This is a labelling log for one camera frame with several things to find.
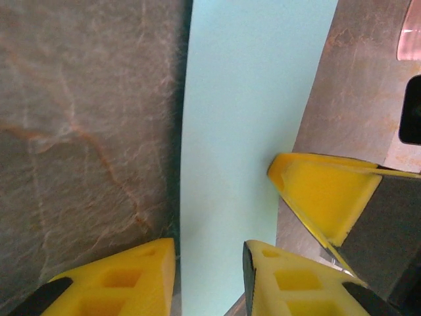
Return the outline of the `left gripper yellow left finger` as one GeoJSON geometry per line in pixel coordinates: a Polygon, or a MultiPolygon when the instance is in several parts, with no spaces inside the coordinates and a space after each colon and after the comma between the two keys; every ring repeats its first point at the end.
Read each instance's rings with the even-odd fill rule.
{"type": "Polygon", "coordinates": [[[11,315],[169,315],[174,240],[161,238],[65,271],[11,315]]]}

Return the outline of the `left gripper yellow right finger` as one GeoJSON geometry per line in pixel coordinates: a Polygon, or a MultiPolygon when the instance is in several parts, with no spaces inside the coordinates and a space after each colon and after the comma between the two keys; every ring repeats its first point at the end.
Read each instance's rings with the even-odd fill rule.
{"type": "Polygon", "coordinates": [[[248,240],[243,244],[248,315],[398,315],[359,278],[311,259],[248,240]]]}

